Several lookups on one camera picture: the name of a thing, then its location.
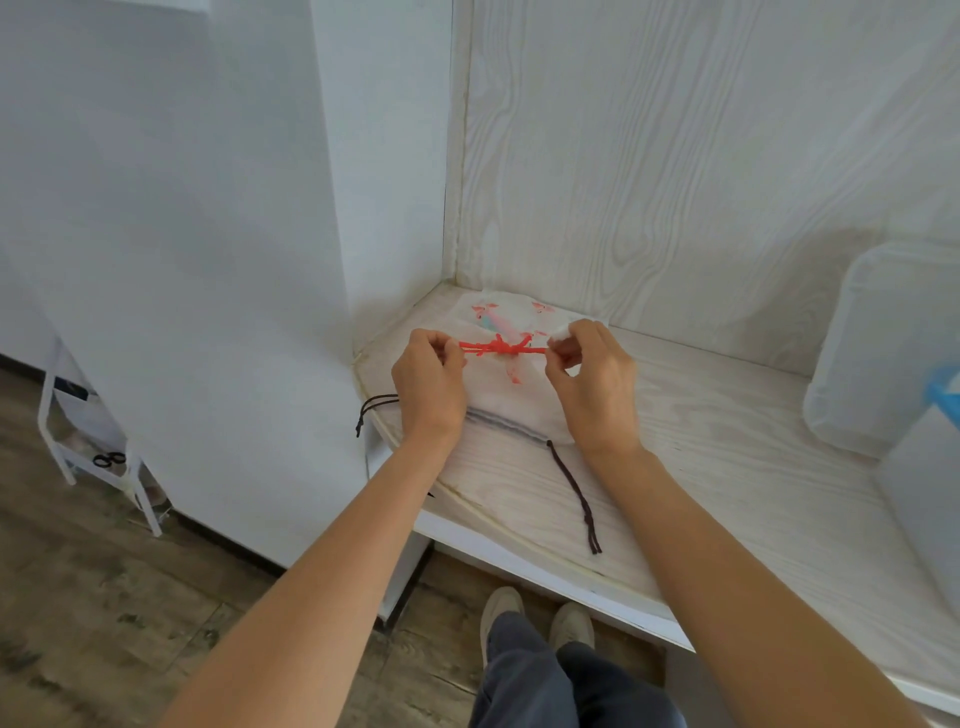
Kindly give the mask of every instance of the left hand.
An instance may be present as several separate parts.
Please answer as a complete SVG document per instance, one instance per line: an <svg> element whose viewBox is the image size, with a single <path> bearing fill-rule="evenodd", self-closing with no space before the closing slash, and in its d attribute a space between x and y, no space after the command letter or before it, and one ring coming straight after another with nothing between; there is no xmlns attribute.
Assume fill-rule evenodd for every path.
<svg viewBox="0 0 960 728"><path fill-rule="evenodd" d="M467 415L464 352L442 331L415 328L391 375L400 398L403 439L453 450Z"/></svg>

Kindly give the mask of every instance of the forearm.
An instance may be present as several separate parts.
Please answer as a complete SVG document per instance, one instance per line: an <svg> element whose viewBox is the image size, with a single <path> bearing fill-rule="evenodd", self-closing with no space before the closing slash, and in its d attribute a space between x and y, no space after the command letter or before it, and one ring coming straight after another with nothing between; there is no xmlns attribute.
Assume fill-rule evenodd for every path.
<svg viewBox="0 0 960 728"><path fill-rule="evenodd" d="M923 726L889 680L690 497L659 459L594 459L664 598L744 728Z"/></svg>
<svg viewBox="0 0 960 728"><path fill-rule="evenodd" d="M161 728L335 725L445 457L436 440L405 442L211 653Z"/></svg>

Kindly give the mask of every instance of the wood grain wall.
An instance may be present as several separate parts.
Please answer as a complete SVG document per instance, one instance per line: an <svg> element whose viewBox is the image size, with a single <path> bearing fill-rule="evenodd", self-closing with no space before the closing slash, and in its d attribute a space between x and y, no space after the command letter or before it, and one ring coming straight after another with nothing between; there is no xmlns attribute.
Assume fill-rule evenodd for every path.
<svg viewBox="0 0 960 728"><path fill-rule="evenodd" d="M952 0L475 0L470 40L462 285L810 374L854 257L960 239Z"/></svg>

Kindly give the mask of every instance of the hand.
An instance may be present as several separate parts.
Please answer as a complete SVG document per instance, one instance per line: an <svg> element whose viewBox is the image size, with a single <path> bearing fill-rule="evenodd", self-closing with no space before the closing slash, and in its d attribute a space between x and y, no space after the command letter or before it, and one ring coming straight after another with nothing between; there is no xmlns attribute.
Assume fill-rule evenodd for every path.
<svg viewBox="0 0 960 728"><path fill-rule="evenodd" d="M415 328L391 375L400 398L403 439L434 443L449 454L467 415L464 352L442 331Z"/></svg>
<svg viewBox="0 0 960 728"><path fill-rule="evenodd" d="M550 340L546 375L564 407L570 434L587 461L629 454L640 445L636 427L636 363L603 324L570 324L572 337ZM580 364L580 373L566 370Z"/></svg>

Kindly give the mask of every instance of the jeans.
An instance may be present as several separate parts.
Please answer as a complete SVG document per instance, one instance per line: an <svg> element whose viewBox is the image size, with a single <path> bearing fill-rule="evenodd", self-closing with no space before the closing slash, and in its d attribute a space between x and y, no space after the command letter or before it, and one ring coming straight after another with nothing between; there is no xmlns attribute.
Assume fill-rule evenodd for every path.
<svg viewBox="0 0 960 728"><path fill-rule="evenodd" d="M583 643L554 654L517 612L496 618L487 657L470 728L686 726L663 690L637 682Z"/></svg>

